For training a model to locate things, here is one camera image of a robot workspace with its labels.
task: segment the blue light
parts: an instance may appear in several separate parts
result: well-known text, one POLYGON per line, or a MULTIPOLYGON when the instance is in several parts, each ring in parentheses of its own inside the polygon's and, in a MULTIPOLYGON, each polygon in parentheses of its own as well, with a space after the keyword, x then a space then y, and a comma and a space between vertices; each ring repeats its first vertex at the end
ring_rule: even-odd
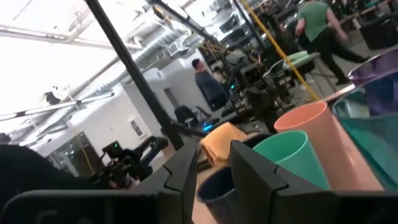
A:
POLYGON ((210 125, 208 125, 208 126, 205 126, 205 127, 203 128, 203 131, 209 131, 211 128, 213 128, 213 125, 212 125, 212 124, 210 124, 210 125))

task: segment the green shirt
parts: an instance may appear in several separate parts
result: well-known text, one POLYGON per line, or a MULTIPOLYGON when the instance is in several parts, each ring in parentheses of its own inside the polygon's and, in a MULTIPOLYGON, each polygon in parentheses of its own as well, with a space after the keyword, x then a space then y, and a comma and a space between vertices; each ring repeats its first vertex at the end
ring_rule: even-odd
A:
POLYGON ((328 4, 314 1, 305 3, 303 8, 298 10, 297 19, 305 20, 305 35, 312 42, 318 35, 328 27, 326 11, 328 4))

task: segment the green cup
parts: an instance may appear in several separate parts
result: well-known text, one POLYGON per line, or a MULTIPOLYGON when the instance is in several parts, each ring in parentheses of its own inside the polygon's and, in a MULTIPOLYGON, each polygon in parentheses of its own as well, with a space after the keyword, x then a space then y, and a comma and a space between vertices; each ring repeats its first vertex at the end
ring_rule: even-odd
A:
POLYGON ((263 140, 253 149, 293 174, 323 189, 330 189, 306 132, 287 131, 276 134, 263 140))

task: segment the man in green shirt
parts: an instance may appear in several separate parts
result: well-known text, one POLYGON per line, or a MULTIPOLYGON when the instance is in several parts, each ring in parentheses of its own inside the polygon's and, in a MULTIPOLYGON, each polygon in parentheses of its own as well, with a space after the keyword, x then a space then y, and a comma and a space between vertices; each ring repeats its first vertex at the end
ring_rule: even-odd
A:
POLYGON ((332 28, 342 40, 347 40, 348 36, 341 28, 339 20, 329 5, 320 1, 306 0, 305 5, 298 11, 297 17, 296 35, 305 32, 305 35, 316 48, 323 62, 338 79, 336 85, 348 83, 348 78, 333 60, 332 55, 335 54, 354 63, 363 63, 369 57, 362 57, 342 46, 332 28))

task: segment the yellow cloth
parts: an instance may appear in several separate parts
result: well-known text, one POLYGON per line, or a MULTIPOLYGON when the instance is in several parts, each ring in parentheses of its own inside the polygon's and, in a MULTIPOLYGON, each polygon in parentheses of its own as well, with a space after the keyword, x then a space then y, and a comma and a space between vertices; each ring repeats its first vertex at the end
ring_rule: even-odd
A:
POLYGON ((212 130, 200 144, 207 160, 213 167, 223 167, 229 164, 229 150, 232 140, 243 141, 248 136, 231 123, 225 123, 212 130))

